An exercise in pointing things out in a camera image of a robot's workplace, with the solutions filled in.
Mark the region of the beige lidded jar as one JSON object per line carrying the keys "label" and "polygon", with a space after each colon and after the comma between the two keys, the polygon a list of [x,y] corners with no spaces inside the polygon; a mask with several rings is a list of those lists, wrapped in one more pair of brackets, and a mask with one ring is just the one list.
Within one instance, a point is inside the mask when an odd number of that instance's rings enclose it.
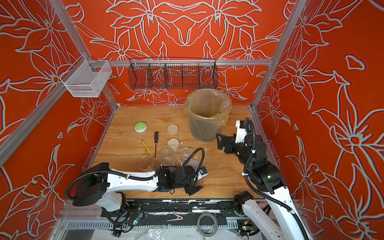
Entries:
{"label": "beige lidded jar", "polygon": [[203,186],[203,178],[199,178],[199,177],[196,177],[195,179],[195,186],[198,187],[198,186]]}
{"label": "beige lidded jar", "polygon": [[188,157],[193,153],[193,150],[191,148],[185,147],[180,150],[180,160],[183,164]]}

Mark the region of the clear jar with tea leaves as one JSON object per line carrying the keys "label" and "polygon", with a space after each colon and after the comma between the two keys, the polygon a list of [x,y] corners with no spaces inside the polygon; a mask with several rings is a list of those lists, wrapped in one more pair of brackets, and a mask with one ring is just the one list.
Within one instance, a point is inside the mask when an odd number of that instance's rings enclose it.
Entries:
{"label": "clear jar with tea leaves", "polygon": [[164,166],[173,166],[175,163],[175,154],[172,148],[165,146],[160,150],[161,162]]}

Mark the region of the jar with foil seal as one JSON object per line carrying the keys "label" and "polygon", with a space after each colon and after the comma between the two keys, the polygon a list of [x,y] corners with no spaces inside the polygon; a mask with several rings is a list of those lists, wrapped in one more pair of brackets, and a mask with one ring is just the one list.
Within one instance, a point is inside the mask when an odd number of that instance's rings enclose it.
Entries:
{"label": "jar with foil seal", "polygon": [[155,158],[152,156],[143,156],[139,160],[139,168],[143,172],[151,172],[155,170]]}

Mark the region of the beige lid of jar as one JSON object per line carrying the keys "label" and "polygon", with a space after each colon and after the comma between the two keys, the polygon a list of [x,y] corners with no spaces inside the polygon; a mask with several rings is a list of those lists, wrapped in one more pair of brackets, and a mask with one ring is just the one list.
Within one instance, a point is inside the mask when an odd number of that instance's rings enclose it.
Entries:
{"label": "beige lid of jar", "polygon": [[176,124],[171,124],[167,127],[167,132],[170,135],[176,135],[179,132],[179,126]]}

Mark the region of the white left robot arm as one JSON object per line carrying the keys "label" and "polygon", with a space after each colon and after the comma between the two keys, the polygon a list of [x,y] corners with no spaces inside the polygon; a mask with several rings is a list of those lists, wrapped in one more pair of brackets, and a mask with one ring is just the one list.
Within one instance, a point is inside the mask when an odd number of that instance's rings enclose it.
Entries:
{"label": "white left robot arm", "polygon": [[[202,160],[195,169],[189,163],[197,153],[202,154]],[[100,163],[75,178],[65,197],[76,207],[97,205],[106,213],[114,213],[127,208],[125,191],[173,194],[176,189],[184,189],[192,196],[203,188],[197,182],[209,174],[203,166],[204,158],[204,149],[198,148],[179,167],[159,166],[156,171],[142,173],[118,171],[109,163]]]}

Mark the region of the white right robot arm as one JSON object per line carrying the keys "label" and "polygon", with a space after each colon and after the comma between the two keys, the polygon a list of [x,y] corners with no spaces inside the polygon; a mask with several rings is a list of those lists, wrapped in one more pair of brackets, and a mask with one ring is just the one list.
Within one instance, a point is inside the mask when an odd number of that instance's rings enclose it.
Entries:
{"label": "white right robot arm", "polygon": [[237,214],[247,217],[268,240],[310,240],[310,231],[293,203],[287,183],[278,167],[267,157],[267,145],[257,135],[251,119],[236,122],[237,132],[233,136],[217,134],[218,149],[234,154],[244,169],[248,187],[267,201],[261,208],[248,191],[234,197]]}

